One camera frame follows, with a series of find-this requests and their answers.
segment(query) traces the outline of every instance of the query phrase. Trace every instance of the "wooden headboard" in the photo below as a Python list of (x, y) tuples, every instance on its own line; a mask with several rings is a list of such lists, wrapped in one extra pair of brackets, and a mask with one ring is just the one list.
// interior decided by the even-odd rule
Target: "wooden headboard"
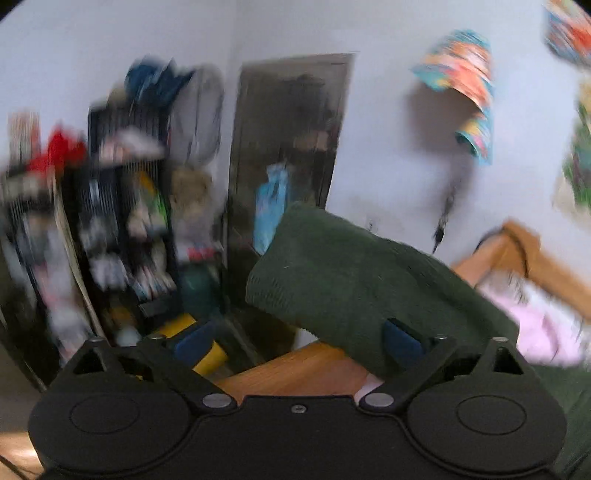
[(475, 286), (491, 270), (504, 270), (525, 275), (555, 297), (591, 321), (591, 288), (567, 267), (540, 248), (540, 237), (514, 220), (503, 225), (503, 232), (486, 241), (473, 255), (453, 270)]

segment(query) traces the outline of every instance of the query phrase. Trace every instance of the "hanging string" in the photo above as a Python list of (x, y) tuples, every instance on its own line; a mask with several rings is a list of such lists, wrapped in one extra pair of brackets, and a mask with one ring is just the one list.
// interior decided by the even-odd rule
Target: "hanging string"
[(450, 186), (450, 191), (447, 194), (447, 198), (445, 199), (445, 205), (443, 207), (443, 213), (439, 217), (439, 222), (437, 224), (437, 230), (435, 230), (435, 234), (433, 235), (433, 239), (435, 240), (435, 246), (433, 247), (433, 255), (437, 251), (437, 247), (443, 242), (443, 237), (445, 236), (445, 227), (447, 225), (447, 221), (449, 220), (449, 215), (453, 210), (453, 206), (456, 201), (456, 192), (458, 188), (458, 182), (461, 179), (456, 179)]

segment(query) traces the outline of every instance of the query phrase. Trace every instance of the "colorful poster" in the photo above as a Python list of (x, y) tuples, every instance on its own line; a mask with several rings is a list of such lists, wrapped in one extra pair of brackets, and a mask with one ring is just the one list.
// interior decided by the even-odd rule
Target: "colorful poster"
[(574, 0), (548, 0), (546, 43), (559, 56), (591, 66), (591, 17)]
[(457, 132), (460, 143), (481, 164), (492, 161), (491, 48), (472, 30), (457, 30), (437, 45), (413, 72), (436, 91), (452, 88), (467, 96), (479, 108)]
[(555, 207), (591, 229), (591, 78), (581, 83), (579, 121), (571, 152), (558, 179)]

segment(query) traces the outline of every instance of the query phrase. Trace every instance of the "yellow object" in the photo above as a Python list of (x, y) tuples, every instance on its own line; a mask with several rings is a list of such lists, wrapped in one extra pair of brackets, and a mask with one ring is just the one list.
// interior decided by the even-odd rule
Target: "yellow object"
[[(195, 323), (195, 319), (188, 313), (181, 315), (176, 320), (173, 320), (166, 325), (160, 327), (157, 332), (164, 335), (166, 338), (171, 338), (177, 333), (182, 332), (185, 328), (190, 327)], [(193, 371), (199, 375), (205, 376), (216, 371), (224, 363), (228, 361), (228, 355), (219, 346), (217, 342), (214, 342), (209, 353), (203, 357), (203, 359), (193, 367)]]

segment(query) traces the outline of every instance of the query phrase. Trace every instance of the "circular pad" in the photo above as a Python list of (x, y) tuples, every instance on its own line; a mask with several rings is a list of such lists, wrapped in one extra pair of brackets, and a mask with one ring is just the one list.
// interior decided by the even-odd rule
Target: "circular pad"
[(131, 427), (139, 417), (139, 405), (118, 395), (97, 395), (82, 400), (70, 419), (86, 433), (115, 433)]
[(420, 445), (445, 463), (486, 474), (527, 472), (554, 462), (566, 419), (540, 386), (494, 373), (439, 384), (408, 408)]
[(129, 472), (169, 452), (190, 423), (180, 395), (130, 375), (80, 375), (49, 389), (29, 419), (45, 466)]

